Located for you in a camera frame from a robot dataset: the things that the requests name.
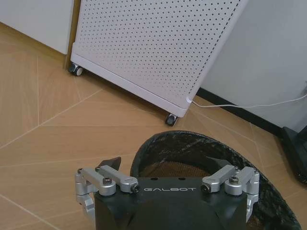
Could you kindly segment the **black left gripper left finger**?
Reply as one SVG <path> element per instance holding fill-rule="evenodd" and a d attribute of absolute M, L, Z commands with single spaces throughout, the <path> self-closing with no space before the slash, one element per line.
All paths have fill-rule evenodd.
<path fill-rule="evenodd" d="M 94 169 L 80 168 L 75 174 L 76 201 L 82 205 L 85 215 L 95 221 L 94 200 L 91 194 L 98 192 L 102 196 L 112 196 L 117 187 L 127 194 L 136 194 L 140 190 L 138 179 L 119 172 L 121 157 L 103 160 Z"/>

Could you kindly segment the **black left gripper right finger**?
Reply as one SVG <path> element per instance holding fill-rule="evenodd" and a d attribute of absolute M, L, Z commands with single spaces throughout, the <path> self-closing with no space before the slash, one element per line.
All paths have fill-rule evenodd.
<path fill-rule="evenodd" d="M 228 161 L 209 161 L 210 175 L 201 179 L 201 191 L 209 196 L 220 222 L 247 222 L 259 201 L 260 173 L 252 167 L 239 169 Z"/>

